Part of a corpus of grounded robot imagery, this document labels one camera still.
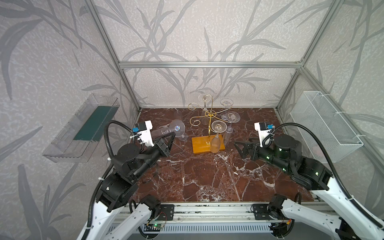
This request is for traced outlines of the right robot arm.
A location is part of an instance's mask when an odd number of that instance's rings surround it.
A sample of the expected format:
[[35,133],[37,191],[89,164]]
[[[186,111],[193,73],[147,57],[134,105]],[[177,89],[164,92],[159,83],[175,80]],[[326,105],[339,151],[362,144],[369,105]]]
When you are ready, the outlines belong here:
[[302,222],[336,240],[382,240],[384,221],[367,212],[359,211],[353,198],[347,197],[336,180],[336,175],[321,162],[304,157],[302,144],[288,135],[275,138],[272,148],[262,148],[255,142],[234,143],[243,159],[263,160],[273,165],[291,180],[313,192],[326,202],[336,215],[325,214],[305,207],[300,198],[290,200],[275,194],[264,213],[272,219]]

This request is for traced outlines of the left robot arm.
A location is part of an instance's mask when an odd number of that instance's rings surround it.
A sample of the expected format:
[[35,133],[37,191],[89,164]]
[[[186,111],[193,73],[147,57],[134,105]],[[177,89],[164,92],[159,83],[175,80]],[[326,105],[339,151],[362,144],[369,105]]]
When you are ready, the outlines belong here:
[[109,236],[106,235],[116,215],[137,191],[140,178],[155,166],[160,158],[170,155],[176,134],[169,132],[155,140],[148,131],[137,132],[135,136],[141,140],[149,140],[149,147],[144,148],[143,145],[138,146],[135,142],[130,142],[114,154],[109,140],[109,130],[105,129],[104,139],[110,156],[110,165],[99,178],[91,196],[87,223],[79,234],[79,239],[123,240],[145,221],[151,221],[160,215],[161,202],[154,196],[147,195],[126,220]]

